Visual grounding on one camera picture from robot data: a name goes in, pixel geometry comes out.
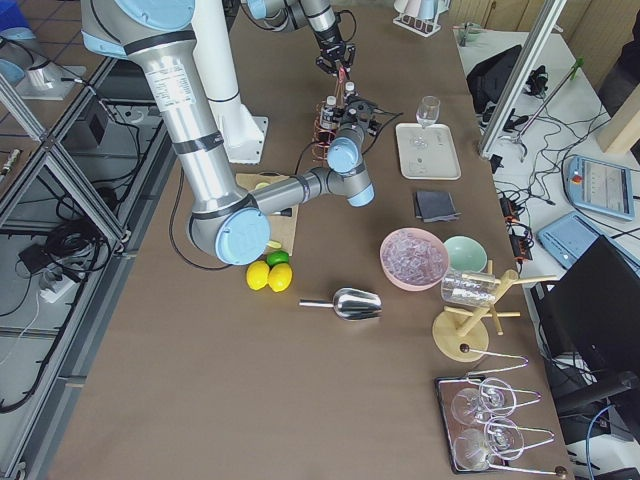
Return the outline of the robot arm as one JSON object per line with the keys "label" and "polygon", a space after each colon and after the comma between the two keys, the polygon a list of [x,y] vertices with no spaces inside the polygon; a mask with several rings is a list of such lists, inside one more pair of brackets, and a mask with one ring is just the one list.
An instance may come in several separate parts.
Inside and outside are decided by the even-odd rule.
{"label": "robot arm", "polygon": [[374,198],[361,146],[375,105],[348,97],[328,165],[248,191],[232,171],[228,127],[210,99],[214,79],[233,77],[228,22],[220,1],[84,1],[90,51],[129,60],[143,71],[194,194],[191,243],[230,265],[257,260],[271,238],[269,215],[323,194],[361,207]]}
{"label": "robot arm", "polygon": [[258,27],[288,33],[309,27],[319,48],[316,65],[333,76],[348,77],[356,46],[340,30],[340,14],[325,0],[248,0],[241,9]]}

